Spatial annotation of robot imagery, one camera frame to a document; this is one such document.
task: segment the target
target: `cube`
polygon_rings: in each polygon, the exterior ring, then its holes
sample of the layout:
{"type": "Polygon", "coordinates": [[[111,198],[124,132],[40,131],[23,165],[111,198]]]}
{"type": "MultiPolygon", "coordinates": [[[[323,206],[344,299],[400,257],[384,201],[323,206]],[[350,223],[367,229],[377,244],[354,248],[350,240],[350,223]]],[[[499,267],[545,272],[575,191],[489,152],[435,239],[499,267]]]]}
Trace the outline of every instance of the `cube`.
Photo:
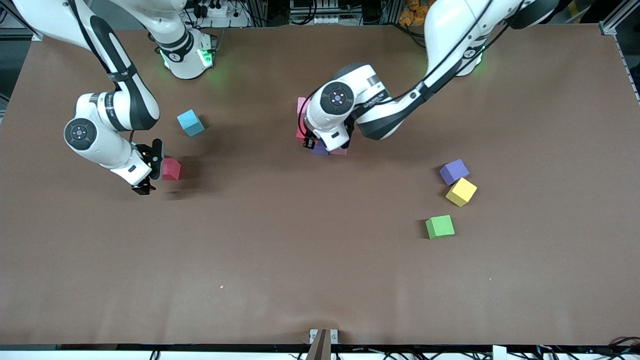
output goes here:
{"type": "Polygon", "coordinates": [[[441,217],[433,217],[427,220],[427,233],[429,233],[429,239],[442,239],[453,236],[453,223],[451,222],[450,215],[444,215],[441,217]]]}
{"type": "MultiPolygon", "coordinates": [[[[300,108],[302,108],[302,104],[304,104],[306,99],[307,99],[306,97],[298,98],[298,108],[296,109],[296,117],[298,117],[298,114],[300,113],[300,108]]],[[[311,99],[307,101],[307,103],[305,104],[305,108],[302,109],[302,115],[300,116],[300,126],[296,129],[296,138],[300,142],[303,142],[305,140],[305,135],[300,132],[300,129],[301,128],[302,130],[305,129],[305,116],[307,115],[307,108],[310,102],[311,102],[311,99]]]]}
{"type": "Polygon", "coordinates": [[[180,179],[180,163],[173,158],[165,158],[162,167],[162,180],[179,180],[180,179]]]}
{"type": "Polygon", "coordinates": [[[204,131],[204,126],[193,110],[178,115],[178,122],[180,122],[182,130],[189,136],[194,136],[204,131]]]}
{"type": "Polygon", "coordinates": [[[447,199],[453,201],[455,205],[462,207],[466,205],[469,200],[471,200],[471,197],[474,195],[476,190],[477,186],[473,185],[463,177],[462,179],[458,180],[458,182],[451,188],[451,190],[449,190],[449,193],[446,197],[447,199]]]}
{"type": "Polygon", "coordinates": [[[469,175],[469,170],[467,170],[462,159],[458,159],[443,166],[440,169],[440,175],[444,182],[447,183],[447,186],[450,186],[462,177],[469,175]]]}
{"type": "Polygon", "coordinates": [[[311,149],[311,153],[313,155],[329,156],[329,152],[326,150],[326,147],[324,147],[322,142],[316,142],[314,148],[311,149]]]}
{"type": "Polygon", "coordinates": [[[346,155],[347,154],[347,149],[343,149],[342,147],[339,147],[338,149],[330,151],[329,154],[331,154],[331,155],[346,155]]]}

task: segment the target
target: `yellow cube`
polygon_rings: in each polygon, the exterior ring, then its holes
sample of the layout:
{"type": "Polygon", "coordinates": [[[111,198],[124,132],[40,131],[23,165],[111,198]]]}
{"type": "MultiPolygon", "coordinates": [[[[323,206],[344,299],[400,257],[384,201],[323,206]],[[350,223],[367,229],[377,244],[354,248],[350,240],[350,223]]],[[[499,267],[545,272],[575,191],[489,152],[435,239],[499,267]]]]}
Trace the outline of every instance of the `yellow cube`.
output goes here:
{"type": "Polygon", "coordinates": [[[471,197],[474,195],[476,190],[476,185],[473,185],[462,177],[453,185],[446,197],[453,201],[455,205],[464,206],[469,202],[469,200],[471,200],[471,197]]]}

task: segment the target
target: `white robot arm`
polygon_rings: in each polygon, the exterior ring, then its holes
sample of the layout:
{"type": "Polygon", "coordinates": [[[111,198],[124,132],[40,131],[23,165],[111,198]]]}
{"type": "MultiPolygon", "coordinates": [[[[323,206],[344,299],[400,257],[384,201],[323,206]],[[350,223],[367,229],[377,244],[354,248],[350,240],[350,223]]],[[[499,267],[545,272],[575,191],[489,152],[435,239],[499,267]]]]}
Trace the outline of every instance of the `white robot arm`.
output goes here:
{"type": "Polygon", "coordinates": [[[392,99],[373,68],[351,64],[311,97],[304,124],[305,146],[315,135],[332,151],[349,145],[354,122],[365,137],[381,140],[424,104],[454,76],[477,64],[492,29],[507,19],[510,27],[526,28],[545,19],[558,0],[438,0],[424,21],[427,74],[412,89],[392,99]]]}
{"type": "MultiPolygon", "coordinates": [[[[193,78],[207,68],[195,41],[202,45],[207,39],[210,42],[210,37],[185,28],[178,10],[185,0],[113,2],[146,25],[163,52],[167,51],[165,62],[178,78],[193,78]]],[[[119,132],[150,129],[158,121],[160,110],[109,24],[83,0],[14,3],[25,20],[43,34],[92,51],[116,86],[110,92],[80,96],[76,114],[65,126],[67,145],[124,178],[137,193],[149,194],[155,189],[149,180],[161,177],[162,141],[154,140],[151,147],[134,145],[119,132]]]]}

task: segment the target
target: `robot logo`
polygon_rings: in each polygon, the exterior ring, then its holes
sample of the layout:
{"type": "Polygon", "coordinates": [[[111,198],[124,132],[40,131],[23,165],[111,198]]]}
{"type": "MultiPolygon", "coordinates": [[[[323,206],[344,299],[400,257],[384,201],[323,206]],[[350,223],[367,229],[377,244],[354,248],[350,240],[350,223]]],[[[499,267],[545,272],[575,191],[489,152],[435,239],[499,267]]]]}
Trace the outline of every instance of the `robot logo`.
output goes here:
{"type": "Polygon", "coordinates": [[[467,51],[465,51],[464,57],[465,59],[471,59],[474,57],[474,55],[476,54],[476,51],[473,49],[469,49],[467,51]]]}

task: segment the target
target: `power strip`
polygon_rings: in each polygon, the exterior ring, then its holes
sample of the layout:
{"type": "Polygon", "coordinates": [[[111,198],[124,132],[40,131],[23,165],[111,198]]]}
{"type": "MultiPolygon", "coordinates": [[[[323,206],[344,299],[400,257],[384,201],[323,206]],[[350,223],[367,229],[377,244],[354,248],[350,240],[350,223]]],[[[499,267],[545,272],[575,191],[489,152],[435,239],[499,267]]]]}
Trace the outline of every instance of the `power strip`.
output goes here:
{"type": "Polygon", "coordinates": [[[335,15],[321,15],[314,17],[314,24],[338,24],[339,20],[335,15]]]}
{"type": "Polygon", "coordinates": [[[209,8],[209,12],[207,13],[207,16],[210,16],[210,17],[227,17],[227,10],[228,9],[229,9],[229,7],[227,5],[222,5],[220,7],[220,9],[209,8]]]}

